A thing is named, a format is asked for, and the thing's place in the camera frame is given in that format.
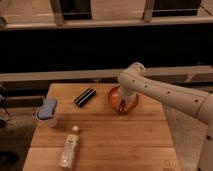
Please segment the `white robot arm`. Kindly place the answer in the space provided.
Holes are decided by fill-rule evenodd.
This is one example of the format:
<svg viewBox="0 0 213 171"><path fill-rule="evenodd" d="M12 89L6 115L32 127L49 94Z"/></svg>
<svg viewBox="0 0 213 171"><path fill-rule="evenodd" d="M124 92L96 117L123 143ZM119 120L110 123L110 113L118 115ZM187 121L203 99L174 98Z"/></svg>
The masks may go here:
<svg viewBox="0 0 213 171"><path fill-rule="evenodd" d="M142 93L205 123L208 128L196 170L213 171L213 93L148 79L144 73L138 62L120 72L120 98L128 103Z"/></svg>

